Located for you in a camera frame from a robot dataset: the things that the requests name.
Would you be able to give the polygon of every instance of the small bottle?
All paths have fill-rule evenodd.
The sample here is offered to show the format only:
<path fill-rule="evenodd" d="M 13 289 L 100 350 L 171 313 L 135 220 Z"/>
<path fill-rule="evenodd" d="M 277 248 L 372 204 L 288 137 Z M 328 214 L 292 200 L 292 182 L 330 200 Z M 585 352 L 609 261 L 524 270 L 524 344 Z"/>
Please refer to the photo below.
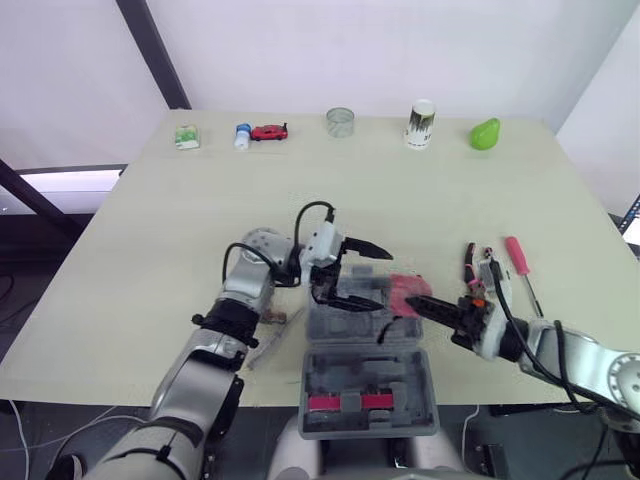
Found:
<path fill-rule="evenodd" d="M 241 123 L 236 126 L 236 140 L 233 146 L 238 150 L 246 150 L 249 148 L 249 140 L 251 139 L 251 125 Z"/>

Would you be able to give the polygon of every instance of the screwdriver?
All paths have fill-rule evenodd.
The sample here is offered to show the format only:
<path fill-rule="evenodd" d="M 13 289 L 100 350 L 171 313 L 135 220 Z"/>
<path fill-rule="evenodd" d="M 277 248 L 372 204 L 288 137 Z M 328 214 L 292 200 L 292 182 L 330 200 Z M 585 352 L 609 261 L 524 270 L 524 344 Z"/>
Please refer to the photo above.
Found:
<path fill-rule="evenodd" d="M 536 315 L 539 318 L 544 318 L 542 314 L 542 308 L 540 308 L 540 302 L 536 298 L 536 294 L 533 293 L 533 287 L 531 286 L 531 282 L 529 281 L 529 277 L 527 276 L 531 270 L 529 270 L 529 266 L 527 265 L 527 259 L 524 256 L 524 252 L 520 247 L 520 242 L 516 237 L 507 237 L 504 241 L 507 252 L 509 252 L 509 256 L 511 257 L 511 261 L 513 262 L 514 267 L 516 267 L 516 272 L 518 275 L 522 275 L 524 277 L 525 282 L 527 282 L 527 287 L 529 287 L 529 293 L 531 294 L 531 298 L 533 299 L 533 303 L 536 310 Z"/>

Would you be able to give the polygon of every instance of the white wall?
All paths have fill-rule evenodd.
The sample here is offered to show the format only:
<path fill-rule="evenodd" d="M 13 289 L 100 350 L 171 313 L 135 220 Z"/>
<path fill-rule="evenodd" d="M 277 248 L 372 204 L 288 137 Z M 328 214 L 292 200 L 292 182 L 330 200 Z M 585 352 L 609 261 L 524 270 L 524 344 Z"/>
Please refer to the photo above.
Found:
<path fill-rule="evenodd" d="M 112 0 L 3 1 L 0 65 L 14 169 L 129 163 L 167 111 Z"/>
<path fill-rule="evenodd" d="M 558 140 L 607 211 L 623 216 L 640 193 L 640 8 Z"/>
<path fill-rule="evenodd" d="M 149 0 L 194 106 L 543 118 L 556 131 L 637 0 Z"/>

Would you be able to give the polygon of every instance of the cable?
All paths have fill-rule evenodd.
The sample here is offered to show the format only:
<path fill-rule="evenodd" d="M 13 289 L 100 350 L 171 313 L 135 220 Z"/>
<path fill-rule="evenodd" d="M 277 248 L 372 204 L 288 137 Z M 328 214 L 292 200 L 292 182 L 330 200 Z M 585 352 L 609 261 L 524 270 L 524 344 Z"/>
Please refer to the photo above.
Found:
<path fill-rule="evenodd" d="M 384 327 L 382 327 L 382 330 L 380 330 L 380 333 L 378 334 L 378 345 L 382 345 L 384 343 L 384 339 L 387 336 L 387 331 L 389 330 L 389 328 L 391 328 L 393 322 L 395 322 L 396 320 L 400 320 L 401 318 L 402 317 L 400 315 L 394 315 L 391 321 L 388 322 Z"/>
<path fill-rule="evenodd" d="M 4 278 L 8 278 L 9 279 L 9 286 L 7 287 L 7 289 L 4 292 L 2 292 L 2 295 L 0 295 L 0 302 L 2 302 L 5 298 L 7 298 L 9 296 L 9 294 L 13 290 L 13 286 L 16 284 L 16 279 L 10 273 L 8 273 L 6 275 L 0 275 L 0 277 L 4 277 Z"/>
<path fill-rule="evenodd" d="M 599 462 L 596 462 L 594 464 L 591 464 L 591 462 L 589 463 L 584 463 L 582 465 L 577 465 L 575 467 L 573 467 L 570 470 L 567 470 L 562 477 L 560 477 L 558 480 L 569 480 L 571 477 L 573 477 L 576 473 L 581 472 L 582 470 L 586 470 L 587 468 L 599 468 L 599 467 L 614 467 L 617 465 L 626 465 L 627 462 L 625 462 L 624 460 L 601 460 Z"/>
<path fill-rule="evenodd" d="M 58 447 L 58 450 L 56 450 L 56 454 L 53 456 L 53 460 L 51 461 L 51 465 L 50 465 L 49 468 L 51 469 L 53 467 L 53 465 L 56 463 L 56 461 L 60 457 L 60 454 L 64 450 L 64 447 L 67 446 L 67 444 L 71 441 L 71 439 L 73 437 L 75 437 L 77 434 L 79 434 L 81 432 L 84 432 L 85 430 L 88 430 L 89 428 L 93 428 L 96 425 L 100 425 L 101 423 L 109 422 L 109 421 L 112 421 L 112 420 L 133 420 L 133 421 L 136 421 L 138 423 L 144 423 L 144 420 L 142 420 L 141 418 L 138 418 L 138 417 L 134 417 L 133 415 L 113 415 L 111 417 L 101 418 L 101 419 L 96 420 L 96 421 L 94 421 L 92 423 L 89 423 L 89 424 L 85 425 L 84 427 L 81 427 L 81 428 L 77 429 L 75 432 L 71 433 L 70 435 L 68 435 L 64 439 L 62 444 Z"/>
<path fill-rule="evenodd" d="M 25 303 L 24 305 L 22 305 L 20 308 L 18 308 L 15 312 L 7 315 L 6 317 L 4 317 L 3 319 L 0 320 L 0 324 L 3 324 L 5 322 L 8 322 L 9 320 L 13 319 L 14 317 L 16 317 L 17 315 L 19 315 L 23 310 L 26 310 L 27 308 L 29 308 L 31 305 L 33 305 L 34 303 L 37 303 L 38 300 L 40 300 L 40 297 L 38 298 L 34 298 L 33 300 L 31 300 L 30 302 Z"/>
<path fill-rule="evenodd" d="M 316 207 L 316 206 L 327 207 L 327 216 L 326 216 L 325 220 L 327 222 L 333 223 L 333 219 L 334 219 L 334 213 L 333 212 L 335 212 L 335 210 L 336 210 L 333 207 L 333 205 L 331 205 L 329 202 L 325 202 L 323 200 L 318 200 L 316 202 L 307 203 L 298 212 L 298 216 L 296 217 L 295 228 L 293 230 L 293 248 L 295 249 L 296 252 L 297 252 L 297 248 L 300 247 L 300 222 L 302 221 L 302 216 L 304 215 L 304 212 L 309 210 L 311 207 Z"/>
<path fill-rule="evenodd" d="M 596 447 L 596 451 L 593 452 L 593 458 L 591 459 L 591 463 L 589 463 L 589 466 L 587 467 L 587 469 L 584 471 L 584 474 L 582 475 L 582 480 L 587 480 L 587 477 L 589 476 L 589 473 L 593 469 L 593 466 L 598 461 L 598 457 L 600 456 L 600 452 L 602 451 L 602 447 L 604 445 L 604 440 L 607 438 L 607 433 L 609 433 L 609 427 L 607 425 L 604 425 L 602 427 L 602 433 L 600 434 L 600 440 L 598 440 L 598 446 Z"/>
<path fill-rule="evenodd" d="M 575 395 L 573 394 L 573 387 L 571 386 L 571 384 L 569 384 L 568 381 L 566 383 L 563 382 L 561 379 L 559 379 L 558 377 L 553 375 L 551 372 L 549 372 L 549 370 L 547 370 L 545 368 L 545 366 L 542 365 L 540 360 L 538 360 L 538 357 L 536 357 L 534 355 L 534 353 L 531 351 L 531 349 L 529 348 L 529 344 L 527 343 L 525 338 L 522 336 L 522 332 L 520 332 L 520 329 L 516 325 L 515 320 L 513 319 L 513 315 L 511 315 L 511 310 L 509 309 L 509 305 L 507 305 L 507 301 L 504 298 L 504 293 L 502 292 L 502 285 L 500 285 L 500 275 L 498 274 L 498 269 L 500 268 L 500 266 L 499 266 L 498 262 L 496 262 L 493 259 L 491 260 L 491 263 L 489 264 L 489 266 L 491 268 L 491 275 L 493 276 L 493 283 L 495 285 L 496 295 L 498 296 L 498 300 L 500 301 L 500 305 L 502 306 L 502 310 L 504 310 L 504 315 L 505 315 L 505 317 L 507 317 L 507 320 L 509 321 L 509 323 L 513 327 L 513 330 L 516 332 L 516 336 L 518 337 L 518 341 L 520 342 L 520 345 L 522 346 L 525 354 L 527 355 L 529 360 L 531 360 L 531 363 L 533 363 L 533 365 L 536 367 L 536 369 L 540 373 L 542 373 L 542 375 L 544 375 L 547 378 L 547 380 L 549 380 L 549 382 L 551 382 L 552 384 L 554 384 L 556 386 L 563 387 L 564 390 L 567 392 L 567 395 L 569 396 L 569 400 L 571 400 L 571 404 L 573 405 L 573 407 L 576 410 L 581 410 L 581 408 L 583 408 L 583 407 L 576 400 Z M 560 350 L 561 349 L 559 347 L 560 347 L 560 345 L 558 343 L 558 352 L 559 352 L 559 355 L 560 355 Z M 561 352 L 562 353 L 562 360 L 565 360 L 565 358 L 564 358 L 564 353 L 565 352 L 564 352 L 564 349 L 562 349 L 562 350 L 563 350 Z M 559 363 L 560 363 L 560 370 L 562 371 L 562 368 L 563 368 L 562 362 L 559 361 Z"/>
<path fill-rule="evenodd" d="M 229 254 L 231 253 L 231 250 L 233 250 L 236 247 L 242 248 L 243 250 L 247 250 L 253 253 L 255 256 L 260 258 L 260 260 L 266 263 L 272 272 L 276 270 L 275 264 L 269 259 L 269 257 L 267 257 L 260 250 L 253 248 L 249 245 L 246 245 L 244 243 L 234 242 L 231 245 L 229 245 L 227 247 L 227 251 L 224 252 L 224 260 L 222 261 L 222 283 L 224 283 L 227 280 L 227 263 L 229 263 Z"/>
<path fill-rule="evenodd" d="M 24 450 L 24 480 L 29 480 L 29 449 L 27 448 L 27 439 L 24 438 L 24 430 L 22 430 L 22 418 L 20 418 L 20 412 L 13 400 L 9 400 L 13 412 L 16 414 L 16 421 L 18 422 L 18 432 L 20 433 L 20 441 L 22 441 L 22 447 Z"/>
<path fill-rule="evenodd" d="M 469 467 L 467 467 L 467 462 L 464 459 L 465 449 L 467 445 L 467 426 L 469 425 L 469 421 L 476 418 L 479 413 L 480 413 L 480 404 L 476 405 L 476 410 L 471 415 L 469 415 L 467 418 L 464 419 L 464 424 L 462 426 L 462 442 L 460 446 L 460 457 L 462 458 L 462 466 L 465 468 L 467 472 L 471 472 L 471 473 L 473 472 L 471 469 L 469 469 Z"/>
<path fill-rule="evenodd" d="M 326 207 L 327 215 L 325 217 L 326 222 L 333 223 L 335 218 L 335 208 L 329 202 L 325 202 L 324 200 L 317 200 L 315 202 L 307 203 L 304 207 L 300 209 L 298 212 L 298 216 L 296 217 L 296 223 L 293 228 L 293 248 L 291 249 L 291 256 L 293 258 L 293 267 L 294 274 L 300 275 L 301 267 L 300 267 L 300 223 L 302 222 L 302 217 L 304 213 L 312 207 Z M 291 287 L 297 287 L 300 285 L 300 279 L 294 282 Z"/>
<path fill-rule="evenodd" d="M 94 418 L 93 420 L 85 423 L 82 427 L 78 428 L 77 430 L 74 430 L 73 432 L 71 432 L 71 433 L 69 433 L 67 435 L 64 435 L 64 436 L 58 437 L 58 438 L 54 438 L 53 440 L 49 440 L 49 441 L 44 442 L 44 443 L 37 443 L 35 445 L 29 445 L 27 448 L 29 450 L 34 450 L 36 448 L 44 448 L 44 447 L 48 447 L 49 445 L 53 445 L 55 443 L 61 442 L 61 441 L 65 440 L 65 439 L 69 438 L 70 436 L 75 435 L 77 432 L 79 432 L 80 430 L 85 428 L 87 425 L 91 425 L 91 424 L 97 422 L 98 420 L 100 420 L 105 415 L 108 415 L 109 413 L 113 412 L 116 408 L 118 408 L 118 407 L 115 406 L 115 407 L 108 408 L 107 410 L 102 412 L 100 415 L 98 415 L 96 418 Z M 0 450 L 0 453 L 12 453 L 12 452 L 21 452 L 21 451 L 22 451 L 22 448 L 5 448 L 5 449 Z"/>
<path fill-rule="evenodd" d="M 564 388 L 564 391 L 567 392 L 567 396 L 569 397 L 569 400 L 571 400 L 573 407 L 580 413 L 590 415 L 598 409 L 598 405 L 594 404 L 585 407 L 578 402 L 578 399 L 571 388 L 571 384 L 569 383 L 569 374 L 567 373 L 567 353 L 565 350 L 564 329 L 562 328 L 562 323 L 559 320 L 554 321 L 553 326 L 556 328 L 556 336 L 558 337 L 558 365 L 560 367 L 560 381 L 562 383 L 562 387 Z"/>

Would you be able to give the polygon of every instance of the pink object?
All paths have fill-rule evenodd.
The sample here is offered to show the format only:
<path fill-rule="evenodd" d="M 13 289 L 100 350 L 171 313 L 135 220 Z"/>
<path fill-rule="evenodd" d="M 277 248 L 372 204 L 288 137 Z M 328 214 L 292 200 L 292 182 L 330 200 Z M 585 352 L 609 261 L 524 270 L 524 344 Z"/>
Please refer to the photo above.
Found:
<path fill-rule="evenodd" d="M 309 397 L 309 411 L 340 410 L 340 397 L 338 396 L 313 396 Z"/>
<path fill-rule="evenodd" d="M 369 393 L 360 398 L 362 399 L 362 408 L 393 408 L 392 393 Z"/>
<path fill-rule="evenodd" d="M 391 275 L 391 311 L 400 317 L 420 318 L 405 299 L 415 295 L 432 295 L 431 287 L 419 275 Z"/>
<path fill-rule="evenodd" d="M 507 237 L 504 241 L 507 252 L 511 257 L 513 266 L 516 267 L 518 275 L 527 275 L 529 273 L 529 266 L 527 265 L 527 259 L 524 256 L 520 243 L 516 237 Z"/>
<path fill-rule="evenodd" d="M 367 393 L 360 395 L 363 410 L 376 410 L 379 408 L 393 408 L 392 393 Z M 307 404 L 310 412 L 339 411 L 340 397 L 338 395 L 315 395 L 309 397 Z"/>

